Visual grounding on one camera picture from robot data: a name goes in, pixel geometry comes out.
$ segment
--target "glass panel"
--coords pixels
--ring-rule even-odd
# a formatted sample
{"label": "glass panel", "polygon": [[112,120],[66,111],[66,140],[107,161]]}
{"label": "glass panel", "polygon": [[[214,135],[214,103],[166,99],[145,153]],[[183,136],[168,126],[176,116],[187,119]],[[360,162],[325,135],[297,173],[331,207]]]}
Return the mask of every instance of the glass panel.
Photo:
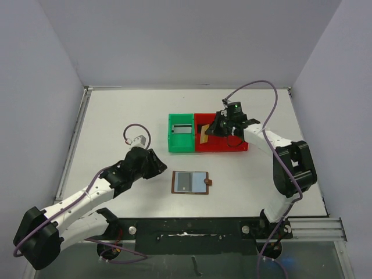
{"label": "glass panel", "polygon": [[[129,249],[134,244],[126,244]],[[122,253],[117,260],[133,259]],[[333,242],[284,242],[278,259],[289,278],[342,279],[341,266]],[[257,256],[237,253],[221,255],[156,255],[134,264],[98,263],[96,245],[76,244],[64,252],[47,268],[37,273],[37,279],[179,279],[179,278],[256,278]],[[260,278],[285,278],[277,263],[261,262]]]}

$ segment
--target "white floor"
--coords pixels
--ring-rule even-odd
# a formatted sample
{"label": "white floor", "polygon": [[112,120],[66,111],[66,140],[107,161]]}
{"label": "white floor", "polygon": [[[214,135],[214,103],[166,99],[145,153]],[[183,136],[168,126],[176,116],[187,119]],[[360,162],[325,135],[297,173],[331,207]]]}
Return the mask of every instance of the white floor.
{"label": "white floor", "polygon": [[[138,180],[132,189],[99,208],[118,217],[239,217],[258,216],[274,190],[273,159],[250,145],[241,153],[173,155],[167,151],[169,113],[213,113],[231,90],[115,90],[93,91],[78,140],[64,197],[85,187],[101,168],[124,159],[128,146],[122,136],[126,125],[141,123],[150,129],[152,145],[168,169],[151,180]],[[242,90],[248,118],[263,122],[274,103],[272,90]],[[302,139],[286,90],[279,91],[271,131],[291,140]],[[140,128],[128,131],[134,138]],[[171,193],[173,170],[208,171],[213,186],[209,195]],[[325,216],[319,186],[313,185],[290,216]]]}

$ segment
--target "gray wall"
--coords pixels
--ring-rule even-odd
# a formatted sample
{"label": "gray wall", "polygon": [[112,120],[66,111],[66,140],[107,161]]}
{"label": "gray wall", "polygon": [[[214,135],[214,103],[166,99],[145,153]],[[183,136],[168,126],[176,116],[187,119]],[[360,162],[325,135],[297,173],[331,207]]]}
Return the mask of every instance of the gray wall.
{"label": "gray wall", "polygon": [[13,279],[14,234],[55,195],[83,88],[35,0],[0,1],[0,38],[0,277]]}
{"label": "gray wall", "polygon": [[358,279],[372,274],[372,2],[343,0],[293,88],[325,202]]}
{"label": "gray wall", "polygon": [[39,0],[84,85],[292,85],[340,0]]}

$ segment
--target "cable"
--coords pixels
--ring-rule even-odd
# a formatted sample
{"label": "cable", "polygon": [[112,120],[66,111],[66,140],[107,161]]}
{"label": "cable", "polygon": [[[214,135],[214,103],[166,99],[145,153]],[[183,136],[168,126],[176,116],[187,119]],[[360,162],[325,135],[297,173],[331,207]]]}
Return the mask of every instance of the cable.
{"label": "cable", "polygon": [[38,225],[34,230],[32,230],[32,232],[30,232],[29,234],[27,234],[16,246],[16,248],[14,249],[13,251],[13,256],[14,257],[22,257],[23,255],[22,254],[18,254],[18,251],[19,249],[22,247],[22,245],[27,241],[29,240],[35,233],[37,233],[41,228],[43,228],[45,225],[47,225],[51,220],[57,218],[58,216],[60,216],[61,214],[64,214],[64,212],[68,211],[70,208],[72,208],[73,206],[75,206],[76,204],[78,204],[85,196],[86,196],[86,193],[88,193],[90,191],[90,189],[93,187],[93,184],[94,182],[97,180],[98,176],[103,172],[105,171],[106,169],[108,169],[110,167],[105,167],[103,168],[102,170],[100,170],[99,172],[96,173],[96,175],[94,175],[92,181],[89,183],[87,189],[85,190],[85,192],[74,202],[72,202],[70,205],[66,206],[64,209],[62,209],[61,211],[57,212],[56,214],[54,214],[53,216],[51,216],[50,218],[46,219],[44,222],[42,222],[40,225]]}
{"label": "cable", "polygon": [[124,247],[121,247],[121,246],[117,246],[117,245],[113,245],[113,244],[110,244],[110,243],[106,243],[106,242],[103,242],[103,241],[99,241],[99,240],[95,240],[95,239],[92,239],[92,238],[87,238],[86,241],[90,241],[90,242],[95,242],[95,243],[98,243],[98,244],[102,244],[104,246],[108,246],[110,247],[110,249],[107,249],[107,250],[104,250],[99,256],[100,257],[103,257],[103,254],[107,251],[110,251],[111,248],[115,248],[115,249],[119,249],[121,251],[126,251],[126,252],[129,252],[129,253],[132,253],[133,255],[136,255],[136,256],[141,256],[142,258],[141,259],[136,259],[136,260],[107,260],[108,263],[113,263],[113,264],[128,264],[128,263],[138,263],[138,262],[141,262],[143,260],[146,260],[148,259],[149,257],[145,254],[142,254],[142,253],[139,253],[139,252],[136,252],[136,251],[133,251],[133,250],[129,250],[127,248],[124,248]]}
{"label": "cable", "polygon": [[127,136],[126,136],[127,130],[128,130],[130,127],[133,127],[133,126],[141,127],[142,129],[144,129],[144,130],[146,131],[147,135],[149,136],[149,140],[148,140],[148,142],[147,142],[147,146],[146,146],[145,149],[149,149],[150,144],[151,144],[151,135],[150,135],[149,130],[148,130],[145,126],[143,126],[142,124],[133,123],[133,124],[128,125],[128,126],[124,129],[124,132],[123,132],[123,137],[124,137],[125,141],[128,140],[128,138],[127,138]]}
{"label": "cable", "polygon": [[274,250],[276,246],[279,245],[279,243],[282,241],[283,238],[285,238],[289,233],[286,232],[285,234],[281,235],[280,237],[278,237],[278,240],[276,240],[276,242],[274,243],[274,245],[270,246],[270,249],[271,250]]}
{"label": "cable", "polygon": [[299,200],[301,200],[303,198],[303,193],[301,191],[301,188],[300,186],[298,185],[296,179],[293,177],[292,173],[290,172],[290,170],[286,167],[286,165],[284,164],[284,162],[280,159],[278,153],[276,152],[274,146],[271,144],[269,138],[267,137],[266,135],[266,130],[265,130],[265,127],[266,127],[266,124],[267,122],[269,122],[271,116],[273,115],[274,111],[275,111],[275,108],[277,107],[277,104],[278,104],[278,91],[275,87],[274,84],[272,84],[271,82],[267,81],[267,80],[256,80],[256,81],[253,81],[251,83],[247,83],[247,84],[244,84],[243,86],[240,86],[239,88],[237,88],[236,90],[234,90],[232,93],[230,93],[225,99],[223,99],[223,102],[227,102],[228,99],[233,96],[236,92],[238,92],[240,89],[243,89],[244,87],[247,87],[249,85],[252,85],[252,84],[255,84],[255,83],[267,83],[268,85],[270,85],[274,92],[275,92],[275,102],[274,102],[274,106],[273,108],[271,109],[268,117],[266,118],[266,120],[264,121],[263,125],[262,125],[262,133],[263,133],[263,137],[265,138],[267,144],[269,145],[271,151],[273,152],[275,158],[278,160],[279,164],[281,165],[281,167],[284,169],[284,171],[288,174],[289,178],[291,179],[293,185],[296,187],[296,190],[298,191],[299,193],[299,197],[294,199],[291,204],[289,205],[288,209],[285,211],[285,213],[283,214],[282,218],[280,218],[279,222],[277,223],[277,225],[275,226],[275,228],[273,229],[273,231],[271,232],[271,234],[269,235],[268,239],[266,240],[266,242],[264,243],[262,249],[261,249],[261,252],[259,253],[259,257],[258,257],[258,260],[257,260],[257,266],[256,266],[256,271],[257,271],[257,278],[259,279],[260,278],[260,259],[262,258],[262,254],[263,252],[265,251],[267,245],[269,244],[270,240],[272,239],[272,237],[274,236],[274,234],[276,233],[276,231],[278,230],[278,228],[280,227],[281,223],[283,222],[283,220],[285,219],[285,217],[288,215],[288,213],[291,211],[292,207],[293,207],[293,204]]}

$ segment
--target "black metal base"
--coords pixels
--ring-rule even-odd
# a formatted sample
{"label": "black metal base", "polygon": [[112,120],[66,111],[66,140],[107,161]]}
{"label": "black metal base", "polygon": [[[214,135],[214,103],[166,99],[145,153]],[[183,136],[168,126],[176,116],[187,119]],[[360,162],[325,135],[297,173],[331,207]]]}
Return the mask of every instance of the black metal base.
{"label": "black metal base", "polygon": [[[119,219],[124,230],[122,240],[135,240],[135,250],[147,255],[216,255],[238,252],[242,255],[256,255],[256,239],[267,239],[271,227],[263,228],[259,217],[229,218],[162,218],[162,219]],[[137,232],[128,233],[134,226]],[[96,239],[110,240],[117,232],[109,229]],[[277,239],[284,232],[273,237]]]}

